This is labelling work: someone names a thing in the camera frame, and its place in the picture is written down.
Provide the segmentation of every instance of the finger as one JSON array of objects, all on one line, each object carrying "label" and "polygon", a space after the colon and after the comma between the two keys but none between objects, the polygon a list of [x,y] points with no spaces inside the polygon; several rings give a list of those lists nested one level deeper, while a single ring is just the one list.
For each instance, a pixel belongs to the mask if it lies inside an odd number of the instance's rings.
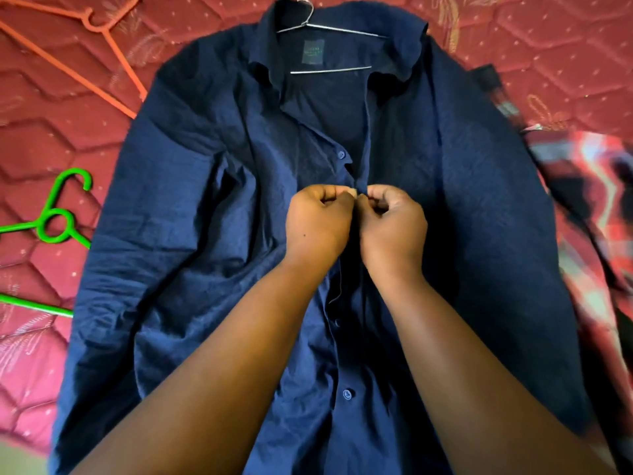
[{"label": "finger", "polygon": [[343,185],[310,185],[301,192],[320,201],[334,200],[343,193],[349,193],[353,198],[356,198],[356,190]]},{"label": "finger", "polygon": [[376,200],[377,206],[388,209],[411,200],[407,192],[391,185],[369,185],[367,194]]},{"label": "finger", "polygon": [[336,197],[336,200],[329,205],[328,210],[336,210],[341,215],[349,216],[351,218],[352,211],[354,210],[354,196],[348,191],[344,191]]},{"label": "finger", "polygon": [[361,227],[372,220],[380,218],[374,211],[374,207],[372,207],[367,195],[360,195],[358,197],[358,200],[356,200],[356,208],[358,210],[358,218]]}]

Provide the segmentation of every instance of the clothing tag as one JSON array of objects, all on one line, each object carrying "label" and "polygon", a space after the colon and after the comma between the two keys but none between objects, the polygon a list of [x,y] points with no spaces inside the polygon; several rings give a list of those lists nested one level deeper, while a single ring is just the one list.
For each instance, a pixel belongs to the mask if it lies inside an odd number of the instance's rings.
[{"label": "clothing tag", "polygon": [[323,48],[325,40],[305,40],[303,42],[303,60],[307,65],[323,64]]}]

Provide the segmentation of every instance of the quilted mattress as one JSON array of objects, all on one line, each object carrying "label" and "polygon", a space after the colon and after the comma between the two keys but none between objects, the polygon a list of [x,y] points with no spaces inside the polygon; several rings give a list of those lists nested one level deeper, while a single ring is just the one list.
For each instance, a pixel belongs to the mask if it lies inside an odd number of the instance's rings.
[{"label": "quilted mattress", "polygon": [[[107,23],[129,0],[26,0],[94,10]],[[312,0],[329,6],[344,0]],[[633,0],[380,0],[426,19],[430,33],[467,68],[493,63],[530,125],[580,127],[633,142]],[[189,40],[257,21],[272,0],[140,0],[112,29],[145,87]],[[9,26],[96,87],[137,110],[139,91],[104,37],[81,22],[0,0]],[[69,167],[56,204],[90,238],[130,118],[0,28],[0,225],[35,220],[56,175]],[[65,221],[56,217],[49,233]],[[71,308],[86,248],[0,236],[0,293]],[[63,375],[70,319],[0,304],[0,437],[45,454]]]}]

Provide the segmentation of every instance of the red quilted fabric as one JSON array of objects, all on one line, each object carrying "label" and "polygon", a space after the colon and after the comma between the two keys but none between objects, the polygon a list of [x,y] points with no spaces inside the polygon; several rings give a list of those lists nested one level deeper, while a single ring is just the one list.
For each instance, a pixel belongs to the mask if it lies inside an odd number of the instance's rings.
[{"label": "red quilted fabric", "polygon": [[[126,0],[36,0],[92,7],[107,20]],[[312,0],[328,6],[343,0]],[[633,0],[380,0],[429,21],[431,35],[467,68],[494,63],[528,124],[580,127],[633,141]],[[141,0],[113,31],[149,86],[182,44],[258,19],[272,0]],[[100,35],[81,23],[3,5],[0,21],[133,109],[140,100]],[[58,206],[90,238],[130,120],[0,31],[0,224],[34,220],[54,177],[69,167]],[[54,220],[50,231],[60,231]],[[86,251],[28,232],[0,236],[0,291],[71,308]],[[70,321],[0,305],[0,435],[49,448]]]}]

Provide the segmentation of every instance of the button-up shirt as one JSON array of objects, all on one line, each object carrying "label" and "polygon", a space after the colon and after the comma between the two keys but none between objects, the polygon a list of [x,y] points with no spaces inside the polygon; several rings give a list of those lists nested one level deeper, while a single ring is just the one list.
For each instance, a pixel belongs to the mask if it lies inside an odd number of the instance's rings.
[{"label": "button-up shirt", "polygon": [[[291,197],[388,183],[429,221],[423,273],[564,424],[586,419],[551,201],[520,137],[398,8],[276,2],[158,72],[85,265],[54,428],[66,474],[285,253]],[[291,71],[343,70],[291,74]],[[449,468],[352,233],[306,311],[246,474]]]}]

